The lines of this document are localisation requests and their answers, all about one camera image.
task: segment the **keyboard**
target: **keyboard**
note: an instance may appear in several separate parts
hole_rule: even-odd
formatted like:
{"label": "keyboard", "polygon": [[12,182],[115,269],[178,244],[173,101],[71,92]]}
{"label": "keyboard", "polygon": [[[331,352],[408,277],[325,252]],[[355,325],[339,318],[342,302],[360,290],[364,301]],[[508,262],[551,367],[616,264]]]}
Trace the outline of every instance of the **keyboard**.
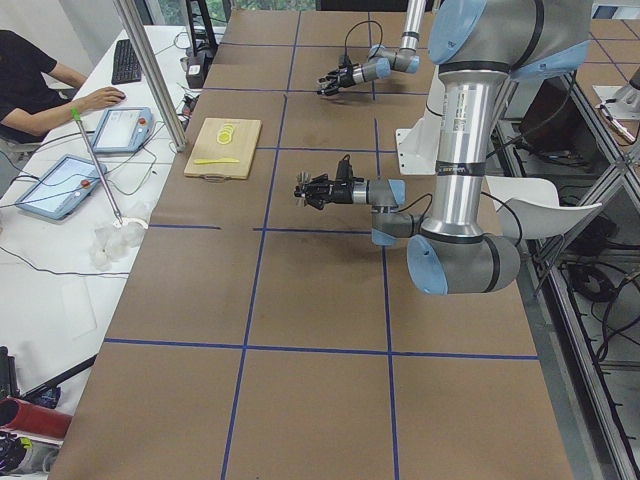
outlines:
{"label": "keyboard", "polygon": [[126,38],[118,40],[116,51],[113,54],[113,74],[111,83],[119,85],[121,83],[139,82],[142,79],[142,69],[140,62],[133,51],[131,41]]}

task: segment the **blue joint cap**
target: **blue joint cap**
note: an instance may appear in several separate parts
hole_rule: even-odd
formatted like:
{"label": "blue joint cap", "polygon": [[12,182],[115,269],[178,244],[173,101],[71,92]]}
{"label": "blue joint cap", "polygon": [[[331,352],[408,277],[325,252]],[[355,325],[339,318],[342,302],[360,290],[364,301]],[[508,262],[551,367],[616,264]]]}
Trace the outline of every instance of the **blue joint cap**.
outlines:
{"label": "blue joint cap", "polygon": [[389,187],[391,187],[391,192],[393,193],[393,198],[395,198],[398,206],[401,207],[406,201],[404,180],[388,180],[388,182]]}
{"label": "blue joint cap", "polygon": [[371,229],[371,242],[374,245],[380,245],[381,247],[391,247],[396,244],[398,239],[388,233],[384,233],[375,228]]}
{"label": "blue joint cap", "polygon": [[378,78],[387,78],[391,75],[391,64],[386,58],[379,58],[376,62],[376,75]]}
{"label": "blue joint cap", "polygon": [[414,285],[430,295],[449,293],[447,277],[436,251],[422,235],[415,235],[407,244],[407,266]]}
{"label": "blue joint cap", "polygon": [[572,72],[587,59],[589,43],[589,40],[585,40],[542,60],[525,65],[511,72],[511,79],[514,81],[544,79]]}
{"label": "blue joint cap", "polygon": [[375,44],[373,47],[371,47],[369,49],[369,55],[367,56],[368,59],[372,59],[375,55],[377,55],[379,52],[382,52],[386,49],[387,47],[385,47],[382,44]]}
{"label": "blue joint cap", "polygon": [[418,67],[420,67],[420,57],[418,55],[414,55],[411,57],[411,62],[407,67],[406,73],[416,73],[418,71]]}
{"label": "blue joint cap", "polygon": [[442,65],[460,51],[478,24],[487,0],[448,0],[442,4],[429,35],[429,58]]}

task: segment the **black t-shirt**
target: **black t-shirt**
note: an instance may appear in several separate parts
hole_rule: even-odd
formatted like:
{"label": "black t-shirt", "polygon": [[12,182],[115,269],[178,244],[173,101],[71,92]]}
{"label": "black t-shirt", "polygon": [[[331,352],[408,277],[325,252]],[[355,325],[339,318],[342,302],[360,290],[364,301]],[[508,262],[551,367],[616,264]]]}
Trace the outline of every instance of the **black t-shirt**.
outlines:
{"label": "black t-shirt", "polygon": [[[34,114],[68,102],[47,87],[42,77],[42,73],[49,73],[56,64],[21,36],[0,30],[0,121],[16,108]],[[0,133],[20,143],[38,142],[43,138],[1,124]]]}

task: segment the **table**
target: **table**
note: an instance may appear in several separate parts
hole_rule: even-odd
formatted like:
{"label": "table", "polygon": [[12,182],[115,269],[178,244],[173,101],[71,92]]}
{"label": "table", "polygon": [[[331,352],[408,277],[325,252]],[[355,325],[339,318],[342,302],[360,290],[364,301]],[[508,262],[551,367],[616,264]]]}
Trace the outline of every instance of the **table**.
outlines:
{"label": "table", "polygon": [[[187,138],[262,120],[250,177],[185,178],[176,156],[52,479],[572,477],[515,284],[424,296],[366,207],[295,206],[296,173],[347,153],[399,176],[393,132],[432,65],[315,94],[367,19],[399,41],[403,14],[233,12]],[[353,58],[374,41],[355,31]],[[429,190],[407,179],[408,199]],[[489,200],[480,222],[499,230]]]}
{"label": "table", "polygon": [[[179,47],[186,46],[187,38],[181,35],[176,41],[178,46],[174,45],[176,35],[183,31],[182,27],[147,27],[175,105],[184,95],[180,85],[186,85],[179,63],[184,50]],[[109,84],[114,45],[78,95],[86,95]],[[141,82],[118,88],[127,94],[121,106],[148,106],[154,119],[162,121],[144,76]],[[86,129],[94,130],[101,115],[99,111],[85,113]],[[69,123],[52,130],[45,142],[77,131],[76,125]],[[126,163],[123,162],[128,156],[101,158],[112,171],[108,178],[116,187],[131,193],[141,185],[132,195],[124,195],[112,187],[125,214],[138,208],[138,204],[146,205],[149,210],[153,208],[173,162],[170,138],[161,124],[156,124],[154,137],[146,148]],[[42,147],[33,155],[25,171],[41,175],[67,153],[89,158],[81,137],[76,135]],[[149,170],[153,173],[144,180]],[[31,183],[16,181],[0,205],[12,204]],[[15,207],[3,208],[2,215],[2,247],[24,256],[38,267],[57,272],[101,273],[91,264],[89,248],[95,239],[94,229],[104,227],[114,219],[102,187],[62,222],[35,218]],[[129,272],[137,252],[138,248],[129,249],[124,258],[113,262],[103,273]],[[0,293],[2,344],[7,345],[10,354],[16,357],[20,388],[25,392],[97,353],[127,275],[54,276],[36,272],[15,257],[0,252],[0,277],[3,285]],[[61,411],[75,411],[86,378],[87,373],[64,384]]]}

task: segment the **white table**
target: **white table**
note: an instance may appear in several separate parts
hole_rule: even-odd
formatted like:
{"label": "white table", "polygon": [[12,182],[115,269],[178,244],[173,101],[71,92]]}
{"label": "white table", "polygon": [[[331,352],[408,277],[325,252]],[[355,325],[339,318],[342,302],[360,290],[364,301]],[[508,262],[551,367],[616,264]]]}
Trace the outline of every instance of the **white table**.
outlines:
{"label": "white table", "polygon": [[[178,106],[185,94],[187,83],[179,59],[184,56],[188,38],[180,35],[184,27],[146,27],[158,64],[167,83],[172,102]],[[125,38],[123,33],[116,39]],[[114,44],[105,53],[78,95],[109,85],[112,71]],[[150,107],[154,120],[162,121],[146,78],[141,82],[119,85],[127,97],[122,107]],[[94,130],[101,112],[87,112],[83,122],[87,130]],[[52,130],[45,141],[70,133],[77,127],[71,122]],[[174,157],[174,147],[166,128],[160,129],[147,149],[157,157],[153,173],[142,187],[131,196],[112,188],[114,197],[124,215],[136,204],[152,209],[164,186]],[[34,175],[44,173],[64,154],[90,158],[80,136],[60,140],[44,146],[25,167]],[[120,189],[131,192],[145,177],[154,157],[144,150],[138,152],[126,165],[119,167],[109,179]],[[103,157],[108,170],[114,170],[128,156]],[[32,181],[18,180],[0,200],[0,205],[12,204]],[[24,213],[16,207],[2,208],[3,232],[0,246],[29,259],[40,268],[57,272],[102,273],[91,262],[89,249],[95,239],[94,230],[114,220],[104,189],[98,186],[82,205],[62,222],[49,222]],[[108,272],[129,272],[138,248],[130,248],[124,258],[113,262]],[[24,393],[45,380],[95,355],[102,343],[111,317],[126,282],[119,277],[57,276],[33,270],[24,262],[0,251],[0,344],[16,357],[18,383]],[[59,410],[74,413],[88,378],[88,372],[76,376],[63,385]]]}

